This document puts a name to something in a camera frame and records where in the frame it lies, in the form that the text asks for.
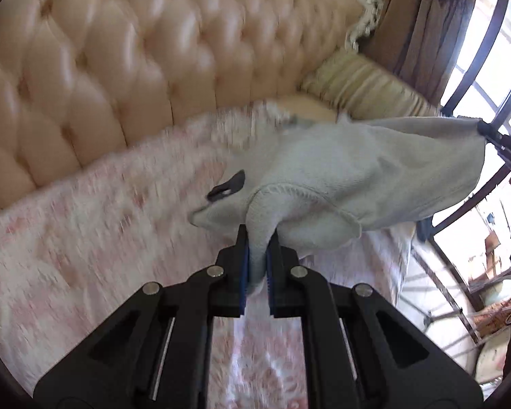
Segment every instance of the leather cushion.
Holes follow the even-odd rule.
[[[301,89],[353,120],[439,115],[413,88],[355,51],[336,51],[304,78]]]
[[[0,208],[162,128],[289,94],[355,0],[3,0]]]

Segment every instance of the brown curtain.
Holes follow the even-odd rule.
[[[439,106],[475,0],[384,0],[381,21],[361,52]]]

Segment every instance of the tufted headboard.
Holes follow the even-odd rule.
[[[2,0],[0,209],[219,107],[294,92],[356,0]]]

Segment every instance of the gray garment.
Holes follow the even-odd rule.
[[[477,122],[395,118],[273,133],[227,166],[220,183],[243,169],[243,188],[195,211],[191,222],[230,238],[246,224],[253,288],[275,229],[281,244],[305,256],[464,199],[484,162]]]

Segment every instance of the plush bedspread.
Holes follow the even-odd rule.
[[[271,106],[167,129],[0,214],[0,356],[28,392],[145,282],[185,281],[232,243],[190,225],[187,213],[232,152],[287,120]],[[395,302],[413,231],[367,233],[304,263]],[[307,407],[304,373],[300,321],[271,319],[265,288],[243,318],[215,320],[208,407]]]

